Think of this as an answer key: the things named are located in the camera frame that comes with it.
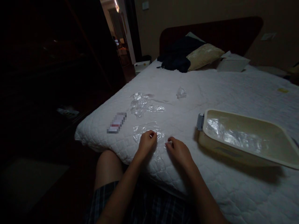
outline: hand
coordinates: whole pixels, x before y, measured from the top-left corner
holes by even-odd
[[[157,133],[150,130],[144,132],[141,135],[139,148],[136,152],[134,158],[138,159],[141,163],[144,163],[150,155],[154,152],[155,146],[157,144]]]
[[[195,164],[188,147],[182,141],[174,137],[170,137],[168,141],[172,141],[172,144],[165,143],[166,148],[185,171],[188,167]]]

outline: small yellow object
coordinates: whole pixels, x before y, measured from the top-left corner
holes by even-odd
[[[286,90],[286,89],[284,89],[284,88],[279,88],[278,91],[279,91],[279,92],[282,92],[282,93],[287,93],[287,92],[288,92],[288,90]]]

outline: dark clothing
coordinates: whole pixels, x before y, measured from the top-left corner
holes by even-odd
[[[86,224],[96,223],[117,183],[112,182],[94,192]],[[193,208],[182,199],[139,179],[123,223],[194,223],[193,214]]]
[[[157,60],[162,62],[161,67],[164,69],[187,72],[191,62],[186,57],[204,44],[195,38],[185,36],[166,47],[164,54],[160,55]]]

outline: white quilted bedspread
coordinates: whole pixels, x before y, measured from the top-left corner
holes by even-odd
[[[133,140],[133,127],[155,121],[165,132],[166,139],[174,136],[188,146],[208,188],[230,222],[299,223],[299,171],[230,163],[201,149],[196,131],[198,114],[210,108],[274,122],[299,142],[299,88],[252,66],[247,66],[242,73],[214,69],[180,73],[157,69],[160,65],[154,61],[85,118],[77,127],[75,139],[97,151],[110,148],[129,164],[138,148]],[[176,93],[180,86],[186,90],[187,97],[178,100]],[[288,92],[282,93],[279,88]],[[128,112],[121,131],[107,134],[116,113],[129,109],[130,96],[136,92],[154,94],[154,103],[166,111],[147,111],[139,119]],[[150,161],[149,177],[171,193],[171,189],[175,189],[186,194],[166,149],[157,153],[161,159]]]

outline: doorway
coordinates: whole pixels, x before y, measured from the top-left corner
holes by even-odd
[[[134,51],[129,50],[127,41],[129,28],[125,19],[126,15],[122,9],[119,9],[117,12],[114,0],[101,0],[101,4],[111,33],[111,38],[115,42],[115,49],[113,50],[117,51],[126,82],[128,83],[135,77],[135,56],[133,56]]]

